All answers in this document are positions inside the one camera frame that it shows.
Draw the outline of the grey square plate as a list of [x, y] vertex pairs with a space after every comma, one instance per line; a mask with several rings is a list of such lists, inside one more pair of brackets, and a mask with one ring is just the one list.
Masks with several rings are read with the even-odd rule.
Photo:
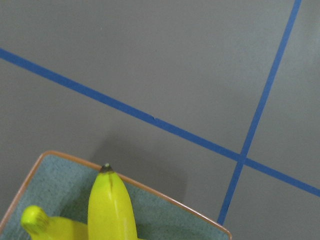
[[[100, 166], [56, 151], [43, 153], [18, 190], [0, 223], [3, 240], [27, 240], [23, 210], [38, 205], [49, 216], [87, 221], [88, 199]], [[143, 240], [230, 240], [220, 224], [129, 177], [122, 176]]]

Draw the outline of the yellow banana basket bottom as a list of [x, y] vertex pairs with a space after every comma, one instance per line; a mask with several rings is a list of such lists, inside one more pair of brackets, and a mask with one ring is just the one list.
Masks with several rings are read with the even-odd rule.
[[138, 239], [129, 193], [108, 163], [100, 168], [90, 191], [87, 228], [90, 240]]

